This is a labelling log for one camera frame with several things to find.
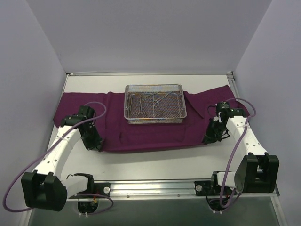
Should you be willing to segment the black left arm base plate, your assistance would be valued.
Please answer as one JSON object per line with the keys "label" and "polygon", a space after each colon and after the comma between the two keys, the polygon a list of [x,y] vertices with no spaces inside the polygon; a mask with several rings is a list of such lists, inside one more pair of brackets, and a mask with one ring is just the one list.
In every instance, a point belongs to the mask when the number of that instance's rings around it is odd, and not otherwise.
{"label": "black left arm base plate", "polygon": [[110,196],[111,183],[109,182],[94,182],[93,193],[103,196]]}

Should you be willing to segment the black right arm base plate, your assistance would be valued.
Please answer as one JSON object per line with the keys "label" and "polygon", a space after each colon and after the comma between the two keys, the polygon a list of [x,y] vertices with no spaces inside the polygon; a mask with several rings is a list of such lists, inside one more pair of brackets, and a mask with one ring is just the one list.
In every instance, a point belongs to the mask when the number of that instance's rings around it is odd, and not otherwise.
{"label": "black right arm base plate", "polygon": [[220,195],[221,186],[214,180],[196,180],[194,181],[196,196],[218,196]]}

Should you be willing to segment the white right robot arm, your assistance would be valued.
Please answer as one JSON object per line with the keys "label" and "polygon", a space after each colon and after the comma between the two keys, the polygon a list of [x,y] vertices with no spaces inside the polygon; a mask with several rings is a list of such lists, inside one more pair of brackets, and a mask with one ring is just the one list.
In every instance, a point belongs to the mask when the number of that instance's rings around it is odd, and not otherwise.
{"label": "white right robot arm", "polygon": [[238,193],[272,193],[275,190],[279,159],[270,155],[260,144],[248,118],[241,109],[221,110],[209,122],[204,144],[222,140],[224,132],[234,138],[233,152],[242,152],[243,158],[236,171],[226,166],[224,171],[213,172],[209,189],[220,194],[226,187]]}

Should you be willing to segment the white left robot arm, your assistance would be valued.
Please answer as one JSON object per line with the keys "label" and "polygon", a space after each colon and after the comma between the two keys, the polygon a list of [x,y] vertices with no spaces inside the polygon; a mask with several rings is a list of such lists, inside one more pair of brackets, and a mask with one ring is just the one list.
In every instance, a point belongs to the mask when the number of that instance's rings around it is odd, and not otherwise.
{"label": "white left robot arm", "polygon": [[68,198],[77,194],[83,197],[94,194],[92,175],[75,173],[67,179],[61,179],[61,174],[79,140],[88,150],[100,150],[103,141],[93,124],[95,119],[94,113],[70,115],[62,119],[49,153],[42,157],[32,172],[24,173],[21,178],[27,207],[61,211]]}

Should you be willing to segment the purple cloth wrap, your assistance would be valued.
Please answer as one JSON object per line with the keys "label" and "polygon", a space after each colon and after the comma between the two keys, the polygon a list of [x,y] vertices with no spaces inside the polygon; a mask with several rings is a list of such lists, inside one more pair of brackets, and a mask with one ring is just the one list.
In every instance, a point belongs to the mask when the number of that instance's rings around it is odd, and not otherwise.
{"label": "purple cloth wrap", "polygon": [[102,151],[142,152],[149,150],[177,149],[201,145],[209,119],[214,110],[208,106],[230,99],[232,108],[245,106],[233,100],[229,86],[210,89],[197,94],[184,92],[187,117],[176,124],[128,124],[124,118],[123,93],[63,93],[54,116],[54,124],[59,127],[61,120],[76,114],[79,107],[89,104],[97,115],[106,114],[96,120],[95,127],[104,139]]}

